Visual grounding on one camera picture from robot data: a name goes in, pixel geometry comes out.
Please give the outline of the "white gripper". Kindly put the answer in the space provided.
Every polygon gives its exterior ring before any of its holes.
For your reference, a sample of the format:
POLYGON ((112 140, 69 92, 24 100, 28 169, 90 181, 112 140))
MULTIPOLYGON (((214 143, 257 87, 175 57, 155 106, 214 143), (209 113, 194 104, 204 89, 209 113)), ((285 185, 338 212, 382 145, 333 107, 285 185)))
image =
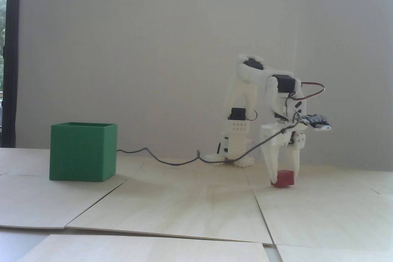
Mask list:
POLYGON ((261 125, 261 140, 267 140, 272 137, 263 146, 263 157, 273 184, 276 184, 278 181, 279 147, 291 146, 294 179, 297 179, 300 170, 300 150, 305 146, 306 129, 307 126, 303 123, 270 123, 261 125))

